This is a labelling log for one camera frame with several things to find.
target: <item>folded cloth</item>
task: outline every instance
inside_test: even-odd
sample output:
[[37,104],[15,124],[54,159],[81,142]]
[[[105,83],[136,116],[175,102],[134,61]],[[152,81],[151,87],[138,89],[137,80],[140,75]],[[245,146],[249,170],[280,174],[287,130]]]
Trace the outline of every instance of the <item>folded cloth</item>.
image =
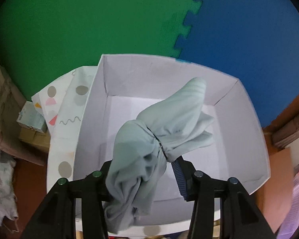
[[205,131],[213,117],[202,112],[205,90],[206,82],[193,78],[120,128],[106,178],[106,187],[113,196],[104,205],[110,232],[125,230],[137,216],[150,214],[157,181],[167,161],[213,143],[212,134]]

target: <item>white box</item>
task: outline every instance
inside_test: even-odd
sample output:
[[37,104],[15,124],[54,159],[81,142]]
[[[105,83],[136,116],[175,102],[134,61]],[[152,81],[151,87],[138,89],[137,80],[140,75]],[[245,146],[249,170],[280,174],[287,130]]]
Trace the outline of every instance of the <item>white box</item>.
[[[81,122],[73,180],[85,178],[112,159],[116,133],[126,121],[135,119],[143,109],[166,99],[196,76],[207,82],[203,111],[215,118],[207,130],[214,134],[215,143],[183,158],[212,178],[237,177],[249,193],[260,188],[270,177],[268,152],[242,83],[201,65],[137,54],[102,55]],[[168,163],[157,185],[151,215],[139,218],[133,227],[118,235],[148,236],[187,230],[192,208],[193,202],[185,202],[179,194]],[[219,217],[216,201],[215,219]],[[82,230],[80,215],[76,225]]]
[[47,126],[44,117],[36,111],[33,102],[26,101],[17,119],[21,127],[29,128],[40,133],[45,133]]

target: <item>fabric fold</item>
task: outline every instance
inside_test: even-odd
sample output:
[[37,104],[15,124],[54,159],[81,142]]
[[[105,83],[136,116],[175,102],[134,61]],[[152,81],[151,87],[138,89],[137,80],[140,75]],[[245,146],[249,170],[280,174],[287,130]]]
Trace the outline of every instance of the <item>fabric fold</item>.
[[[167,161],[213,143],[205,129],[213,117],[202,112],[206,82],[196,77],[183,88],[140,112],[118,131],[106,187],[113,201],[104,205],[108,230],[117,233],[134,218],[150,214],[156,185]],[[160,148],[160,140],[167,160]]]

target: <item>brown cardboard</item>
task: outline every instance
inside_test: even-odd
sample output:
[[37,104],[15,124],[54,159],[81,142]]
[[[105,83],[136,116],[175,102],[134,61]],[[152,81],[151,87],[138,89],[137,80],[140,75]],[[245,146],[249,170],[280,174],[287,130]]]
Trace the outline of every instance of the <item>brown cardboard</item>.
[[46,131],[44,134],[28,128],[21,128],[19,139],[40,151],[49,153],[50,148],[50,133]]
[[264,184],[263,215],[273,232],[285,219],[292,204],[293,168],[290,148],[269,156],[271,177]]

